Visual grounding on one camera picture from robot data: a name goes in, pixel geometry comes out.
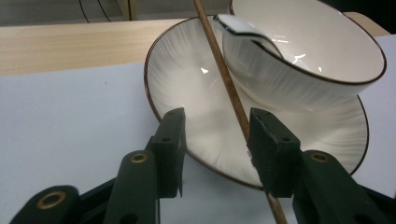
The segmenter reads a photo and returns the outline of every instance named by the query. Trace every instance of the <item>wooden table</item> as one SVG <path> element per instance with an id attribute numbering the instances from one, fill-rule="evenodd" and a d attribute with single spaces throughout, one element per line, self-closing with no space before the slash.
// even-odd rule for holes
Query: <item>wooden table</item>
<path id="1" fill-rule="evenodd" d="M 372 36 L 389 34 L 359 13 L 346 14 Z M 0 76 L 141 63 L 155 39 L 180 21 L 0 27 Z"/>

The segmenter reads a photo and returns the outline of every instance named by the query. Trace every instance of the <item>white saucer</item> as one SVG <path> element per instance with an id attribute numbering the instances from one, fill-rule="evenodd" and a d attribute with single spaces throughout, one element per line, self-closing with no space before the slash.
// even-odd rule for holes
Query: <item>white saucer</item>
<path id="1" fill-rule="evenodd" d="M 220 31 L 215 34 L 219 41 Z M 188 151 L 195 159 L 243 184 L 262 185 L 198 19 L 183 21 L 156 40 L 146 60 L 145 84 L 159 119 L 185 108 Z M 331 153 L 350 173 L 361 164 L 369 134 L 359 97 L 331 109 L 296 113 L 259 105 L 237 89 L 247 116 L 251 107 L 273 112 L 300 139 L 302 150 Z"/>

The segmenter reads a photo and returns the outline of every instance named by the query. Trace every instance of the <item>metal rivet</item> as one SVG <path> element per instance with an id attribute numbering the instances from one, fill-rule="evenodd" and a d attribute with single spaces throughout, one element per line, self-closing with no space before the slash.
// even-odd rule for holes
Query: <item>metal rivet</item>
<path id="1" fill-rule="evenodd" d="M 311 159 L 318 162 L 329 162 L 327 155 L 318 152 L 311 153 Z"/>
<path id="2" fill-rule="evenodd" d="M 148 155 L 144 154 L 144 153 L 139 153 L 139 154 L 135 154 L 131 157 L 131 162 L 133 163 L 140 163 L 140 162 L 144 162 L 148 159 Z"/>
<path id="3" fill-rule="evenodd" d="M 50 197 L 56 197 L 56 200 L 53 202 L 46 202 L 46 200 L 49 199 Z M 66 193 L 64 191 L 56 190 L 42 197 L 37 202 L 37 207 L 39 209 L 49 209 L 63 202 L 65 198 L 66 198 Z"/>

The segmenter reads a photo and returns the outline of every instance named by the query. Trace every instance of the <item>wooden stick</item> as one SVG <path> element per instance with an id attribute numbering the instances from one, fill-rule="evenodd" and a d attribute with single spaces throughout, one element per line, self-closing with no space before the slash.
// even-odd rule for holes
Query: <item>wooden stick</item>
<path id="1" fill-rule="evenodd" d="M 228 92 L 228 96 L 230 97 L 231 103 L 233 104 L 233 111 L 235 112 L 235 115 L 238 118 L 239 126 L 241 127 L 242 133 L 247 142 L 248 130 L 249 130 L 248 117 L 245 113 L 244 107 L 242 106 L 241 100 L 239 99 L 238 92 L 236 91 L 235 85 L 233 84 L 233 80 L 230 76 L 228 67 L 224 61 L 224 58 L 222 57 L 221 50 L 219 48 L 218 42 L 216 41 L 212 27 L 210 26 L 209 20 L 207 19 L 204 7 L 202 6 L 200 0 L 194 0 L 194 4 L 198 12 L 198 16 L 201 21 L 201 24 L 204 28 L 207 41 L 209 42 L 209 46 L 212 49 L 213 56 L 215 57 L 216 64 L 218 65 L 221 78 Z M 266 197 L 271 207 L 271 211 L 273 213 L 276 223 L 279 224 L 288 223 L 283 213 L 282 205 L 280 204 L 279 200 L 268 194 L 266 194 Z"/>

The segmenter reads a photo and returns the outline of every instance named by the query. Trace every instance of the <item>white teacup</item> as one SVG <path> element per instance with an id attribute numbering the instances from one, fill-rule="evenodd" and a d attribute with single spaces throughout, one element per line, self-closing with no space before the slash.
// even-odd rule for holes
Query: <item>white teacup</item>
<path id="1" fill-rule="evenodd" d="M 275 109 L 339 105 L 382 77 L 378 44 L 344 14 L 315 0 L 233 0 L 232 13 L 263 30 L 283 57 L 244 38 L 223 37 L 234 81 Z"/>

